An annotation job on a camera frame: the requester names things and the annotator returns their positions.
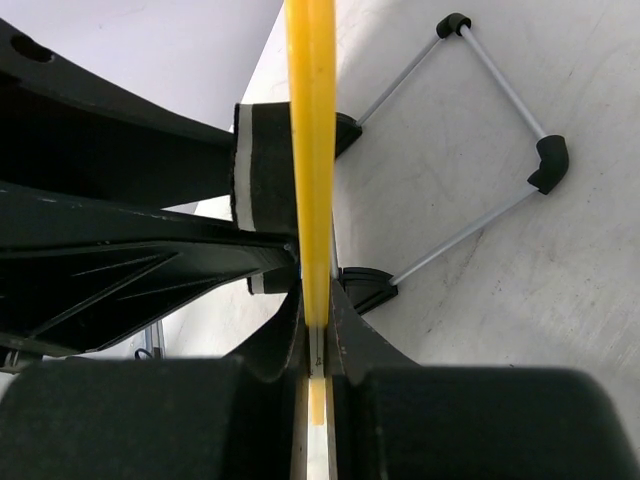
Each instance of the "yellow rod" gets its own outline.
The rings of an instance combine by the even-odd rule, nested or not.
[[[323,336],[336,135],[335,8],[334,0],[286,0],[285,8],[305,322]],[[312,368],[321,371],[311,377],[311,419],[321,425],[324,371],[322,365]]]

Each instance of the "hole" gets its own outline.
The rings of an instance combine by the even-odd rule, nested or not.
[[[14,35],[11,37],[11,46],[20,55],[34,62],[49,63],[54,57],[51,50],[38,45],[26,35]]]

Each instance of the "black corner connector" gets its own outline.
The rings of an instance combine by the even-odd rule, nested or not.
[[[338,113],[337,120],[336,158],[342,155],[362,135],[362,127],[350,116]]]
[[[440,38],[447,38],[453,32],[456,32],[458,36],[461,36],[460,29],[463,25],[466,25],[467,28],[471,28],[471,19],[469,17],[465,17],[461,13],[451,13],[444,17],[438,24],[436,27],[436,33]]]
[[[536,143],[540,155],[540,168],[527,180],[540,193],[547,195],[569,170],[569,152],[564,137],[549,135]]]
[[[348,267],[340,272],[340,284],[356,312],[364,315],[398,295],[398,287],[389,283],[392,277],[374,268]]]

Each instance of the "thin metal rod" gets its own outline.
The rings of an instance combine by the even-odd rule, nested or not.
[[[430,250],[424,257],[420,258],[415,263],[413,263],[413,265],[407,267],[402,272],[400,272],[400,273],[396,274],[394,277],[392,277],[391,280],[389,280],[389,283],[391,285],[398,285],[400,282],[405,280],[409,275],[415,273],[416,271],[418,271],[419,269],[424,267],[426,264],[428,264],[429,262],[431,262],[435,258],[437,258],[440,255],[442,255],[444,252],[449,250],[451,247],[453,247],[454,245],[457,245],[458,243],[460,243],[462,240],[464,240],[468,236],[470,236],[470,235],[474,234],[475,232],[477,232],[478,230],[484,228],[491,221],[495,220],[497,217],[502,215],[504,212],[506,212],[510,208],[516,206],[521,201],[523,201],[525,198],[527,198],[529,195],[531,195],[531,194],[533,194],[533,193],[535,193],[537,191],[538,191],[538,189],[536,187],[534,187],[533,185],[527,184],[527,187],[522,189],[522,191],[519,192],[516,196],[514,196],[511,199],[509,199],[507,202],[503,203],[502,205],[494,208],[493,210],[485,213],[483,216],[481,216],[480,218],[478,218],[474,222],[472,222],[469,225],[467,225],[466,227],[464,227],[462,230],[460,230],[458,233],[456,233],[453,237],[449,238],[448,240],[442,242],[437,247],[435,247],[432,250]]]
[[[538,138],[538,140],[546,137],[547,134],[543,130],[540,123],[538,123],[536,118],[533,116],[533,113],[529,111],[529,109],[524,104],[524,102],[520,99],[518,94],[513,90],[513,88],[511,88],[511,85],[509,85],[509,82],[507,82],[507,79],[504,78],[504,75],[502,75],[502,73],[500,73],[500,70],[498,70],[498,67],[496,67],[495,63],[493,63],[493,60],[491,60],[491,58],[489,57],[489,54],[482,47],[482,45],[480,45],[478,40],[476,40],[476,37],[473,35],[473,33],[471,33],[471,30],[466,25],[463,25],[460,28],[460,34],[471,46],[473,51],[476,52],[480,60],[482,60],[482,63],[484,63],[484,65],[489,70],[489,72],[491,72],[491,75],[493,75],[493,78],[495,78],[498,84],[502,87],[502,89],[504,90],[504,93],[507,94],[507,97],[509,97],[509,100],[511,100],[511,103],[513,103],[513,105],[516,107],[520,115],[522,115],[522,118],[524,119],[525,122],[527,122],[527,125],[529,126],[529,128],[531,128],[531,130],[533,131],[535,136]]]
[[[336,244],[335,224],[331,222],[331,278],[338,280],[340,277],[340,264],[338,263],[338,245]]]
[[[416,57],[411,60],[411,63],[405,67],[405,69],[398,75],[398,77],[387,87],[387,89],[378,97],[378,99],[373,102],[373,105],[369,107],[369,109],[364,112],[364,114],[360,117],[360,119],[356,122],[356,124],[361,127],[364,123],[369,119],[371,115],[384,103],[384,101],[389,98],[389,96],[393,93],[393,91],[398,88],[398,86],[402,83],[402,81],[409,76],[409,74],[413,71],[414,68],[418,66],[418,64],[422,61],[424,57],[436,46],[436,44],[440,41],[440,37],[435,35],[429,43],[427,43],[420,53],[416,55]]]
[[[145,349],[153,355],[153,358],[165,357],[164,328],[162,320],[144,329]]]
[[[324,377],[324,336],[323,327],[309,326],[309,378]]]

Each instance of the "black plastic part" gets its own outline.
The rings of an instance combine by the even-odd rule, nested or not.
[[[344,113],[337,114],[336,158],[342,155],[362,135],[362,127]]]
[[[460,35],[460,29],[463,25],[471,28],[471,19],[461,13],[451,13],[444,17],[436,26],[436,33],[440,38],[447,38],[452,33]]]
[[[262,292],[253,291],[253,277],[247,278],[247,286],[249,293],[271,295],[277,293],[286,293],[291,289],[297,281],[300,280],[300,264],[291,265],[284,268],[278,268],[262,274]]]
[[[384,278],[373,269],[365,275]],[[413,360],[387,342],[357,312],[347,291],[337,281],[331,282],[330,320],[327,332],[328,372],[346,375],[353,384],[360,383],[376,367],[416,367]]]
[[[360,315],[398,295],[398,287],[389,284],[393,275],[375,268],[348,267],[340,272],[340,284]]]
[[[385,368],[347,395],[351,478],[640,478],[611,401],[577,372]]]
[[[28,368],[0,407],[0,478],[306,478],[299,305],[223,359]]]
[[[169,112],[0,20],[0,179],[151,207],[228,195],[233,135]]]
[[[138,348],[135,352],[133,352],[133,358],[135,358],[136,360],[145,360],[145,359],[154,358],[154,356],[153,356],[153,353],[151,353],[146,348]]]
[[[549,135],[536,143],[540,155],[540,168],[527,180],[540,193],[547,195],[558,185],[569,170],[569,151],[564,137]]]
[[[295,239],[0,182],[0,346],[106,348],[225,283],[295,265]]]

